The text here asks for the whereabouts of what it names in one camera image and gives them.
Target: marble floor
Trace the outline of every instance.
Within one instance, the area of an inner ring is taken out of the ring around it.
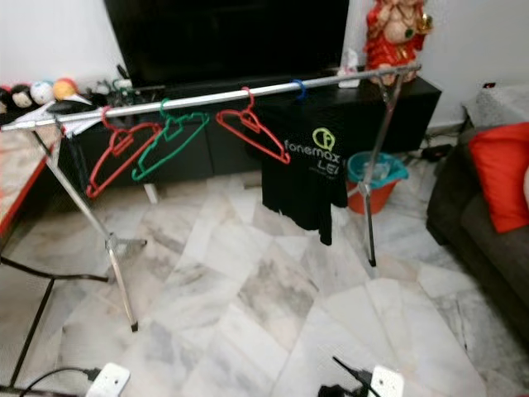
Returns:
[[[116,285],[58,282],[19,385],[59,366],[131,370],[124,395],[308,397],[354,382],[331,357],[400,371],[407,397],[518,396],[529,355],[457,258],[425,229],[433,166],[374,218],[379,267],[363,252],[362,217],[333,209],[323,246],[263,207],[258,174],[106,192],[94,205],[108,228],[143,237],[121,252],[140,319],[131,333]],[[35,268],[104,274],[104,244],[79,212],[55,205],[3,252]],[[45,282],[0,267],[0,382],[8,381]],[[76,374],[42,383],[82,393]]]

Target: television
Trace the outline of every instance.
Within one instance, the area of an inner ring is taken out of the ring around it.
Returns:
[[[321,73],[349,0],[105,0],[134,87]]]

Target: red cushion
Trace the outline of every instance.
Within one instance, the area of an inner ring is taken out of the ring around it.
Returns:
[[[496,231],[529,225],[523,194],[529,167],[529,122],[478,134],[469,146]]]

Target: red statue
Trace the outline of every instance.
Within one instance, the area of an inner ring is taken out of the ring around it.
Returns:
[[[432,19],[422,10],[423,0],[375,0],[376,6],[367,16],[367,69],[407,65],[422,50],[424,39],[432,29]],[[411,81],[410,72],[404,81]],[[383,83],[393,84],[395,76],[383,77]]]

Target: sofa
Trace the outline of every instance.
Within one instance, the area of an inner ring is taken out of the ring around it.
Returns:
[[[469,142],[460,135],[440,168],[427,210],[427,229],[469,267],[503,314],[529,342],[529,227],[496,233]]]

